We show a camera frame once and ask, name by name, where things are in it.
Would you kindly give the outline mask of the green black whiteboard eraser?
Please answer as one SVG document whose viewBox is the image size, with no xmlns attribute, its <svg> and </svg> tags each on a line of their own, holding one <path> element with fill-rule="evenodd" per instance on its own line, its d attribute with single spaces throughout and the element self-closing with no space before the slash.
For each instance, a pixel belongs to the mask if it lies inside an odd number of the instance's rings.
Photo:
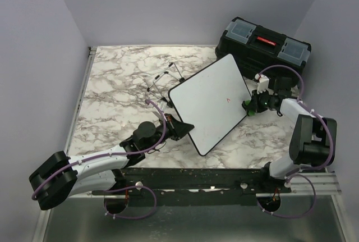
<svg viewBox="0 0 359 242">
<path fill-rule="evenodd" d="M 243 101 L 242 107 L 246 111 L 247 116 L 255 115 L 255 106 L 253 105 L 252 101 L 250 100 Z"/>
</svg>

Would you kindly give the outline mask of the white whiteboard with red writing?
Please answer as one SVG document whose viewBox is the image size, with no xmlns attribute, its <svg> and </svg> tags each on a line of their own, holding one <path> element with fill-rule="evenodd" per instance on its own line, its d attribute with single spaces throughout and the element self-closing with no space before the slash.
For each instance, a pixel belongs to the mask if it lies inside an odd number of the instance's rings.
<svg viewBox="0 0 359 242">
<path fill-rule="evenodd" d="M 207 155 L 245 117 L 250 91 L 231 54 L 211 63 L 168 91 L 181 121 L 194 125 L 190 139 Z"/>
</svg>

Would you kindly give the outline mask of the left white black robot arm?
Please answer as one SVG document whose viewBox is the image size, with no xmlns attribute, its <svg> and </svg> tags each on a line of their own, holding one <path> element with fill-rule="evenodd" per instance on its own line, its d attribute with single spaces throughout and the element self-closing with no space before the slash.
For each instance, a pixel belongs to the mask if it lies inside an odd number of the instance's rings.
<svg viewBox="0 0 359 242">
<path fill-rule="evenodd" d="M 53 153 L 29 176 L 32 200 L 42 211 L 54 208 L 77 192 L 94 190 L 103 172 L 133 166 L 167 139 L 178 141 L 195 128 L 171 114 L 161 115 L 159 122 L 158 126 L 142 122 L 129 138 L 102 152 L 76 157 Z"/>
</svg>

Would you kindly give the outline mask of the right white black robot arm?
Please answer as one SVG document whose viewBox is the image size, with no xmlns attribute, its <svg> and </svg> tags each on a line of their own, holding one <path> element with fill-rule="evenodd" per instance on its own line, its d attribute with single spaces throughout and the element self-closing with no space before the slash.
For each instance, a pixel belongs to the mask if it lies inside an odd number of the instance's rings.
<svg viewBox="0 0 359 242">
<path fill-rule="evenodd" d="M 278 78 L 273 93 L 269 92 L 269 78 L 256 74 L 257 88 L 251 99 L 242 102 L 248 116 L 265 111 L 275 111 L 279 117 L 286 116 L 295 123 L 288 153 L 269 162 L 266 174 L 258 178 L 259 188 L 269 193 L 278 186 L 278 179 L 286 179 L 303 170 L 321 170 L 335 159 L 337 122 L 325 118 L 308 108 L 301 99 L 292 95 L 289 78 Z"/>
</svg>

